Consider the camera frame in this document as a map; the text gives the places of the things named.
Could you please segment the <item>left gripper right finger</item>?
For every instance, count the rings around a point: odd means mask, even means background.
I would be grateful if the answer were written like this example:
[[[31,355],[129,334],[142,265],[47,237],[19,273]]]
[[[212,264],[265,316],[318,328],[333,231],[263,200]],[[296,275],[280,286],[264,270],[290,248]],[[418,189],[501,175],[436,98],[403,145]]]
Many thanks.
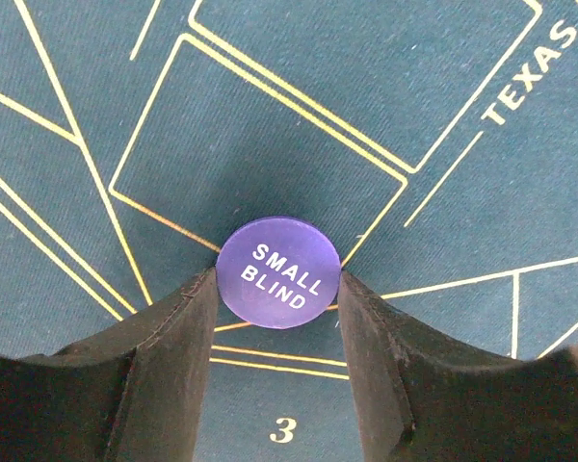
[[[533,361],[455,340],[348,272],[338,312],[367,461],[578,461],[578,346]]]

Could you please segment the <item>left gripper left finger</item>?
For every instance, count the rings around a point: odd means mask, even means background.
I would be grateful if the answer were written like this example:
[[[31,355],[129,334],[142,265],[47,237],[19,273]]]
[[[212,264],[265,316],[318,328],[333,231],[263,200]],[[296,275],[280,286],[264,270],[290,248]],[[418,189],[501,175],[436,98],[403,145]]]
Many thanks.
[[[196,275],[52,355],[0,356],[0,461],[189,461],[219,307]]]

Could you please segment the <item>purple small blind button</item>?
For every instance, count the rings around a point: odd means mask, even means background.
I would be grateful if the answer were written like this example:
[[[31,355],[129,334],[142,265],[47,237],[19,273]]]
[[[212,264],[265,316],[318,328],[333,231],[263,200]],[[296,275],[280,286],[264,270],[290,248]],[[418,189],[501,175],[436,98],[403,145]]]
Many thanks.
[[[268,217],[228,238],[216,272],[221,299],[234,315],[255,326],[288,329],[314,321],[331,305],[341,262],[312,224]]]

